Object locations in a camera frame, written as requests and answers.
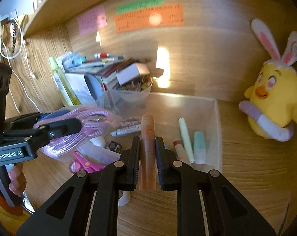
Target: orange sticky note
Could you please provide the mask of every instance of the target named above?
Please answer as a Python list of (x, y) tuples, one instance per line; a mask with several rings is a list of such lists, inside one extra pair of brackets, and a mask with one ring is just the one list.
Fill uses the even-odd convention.
[(184, 8), (180, 3), (143, 8), (115, 15), (116, 32), (122, 33), (144, 27), (184, 26)]

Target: pink sticky note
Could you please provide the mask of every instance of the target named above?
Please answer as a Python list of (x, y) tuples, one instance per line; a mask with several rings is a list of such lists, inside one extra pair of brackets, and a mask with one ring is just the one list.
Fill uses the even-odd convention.
[(103, 5), (96, 6), (77, 17), (80, 35), (107, 26), (107, 19)]

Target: yellow chick plush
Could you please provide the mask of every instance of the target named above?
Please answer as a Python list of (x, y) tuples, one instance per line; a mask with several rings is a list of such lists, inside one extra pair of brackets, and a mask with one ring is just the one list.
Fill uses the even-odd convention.
[(251, 128), (260, 136), (287, 141), (293, 135), (291, 121), (297, 124), (297, 73), (291, 65), (296, 61), (292, 46), (297, 32), (292, 32), (282, 57), (266, 24), (254, 19), (251, 28), (271, 60), (266, 61), (253, 86), (245, 91), (239, 108), (248, 115)]

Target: red cap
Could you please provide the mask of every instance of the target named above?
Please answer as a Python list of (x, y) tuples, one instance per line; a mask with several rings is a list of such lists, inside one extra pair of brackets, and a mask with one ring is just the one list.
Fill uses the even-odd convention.
[(179, 144), (181, 144), (181, 140), (177, 139), (177, 140), (174, 141), (173, 144), (174, 144), (174, 146), (179, 145)]

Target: human hand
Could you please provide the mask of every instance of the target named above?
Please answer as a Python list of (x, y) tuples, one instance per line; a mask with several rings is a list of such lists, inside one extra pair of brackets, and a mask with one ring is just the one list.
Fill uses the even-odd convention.
[(9, 178), (12, 182), (9, 184), (9, 189), (15, 194), (20, 195), (26, 189), (26, 178), (23, 173), (23, 164), (17, 163), (9, 170)]

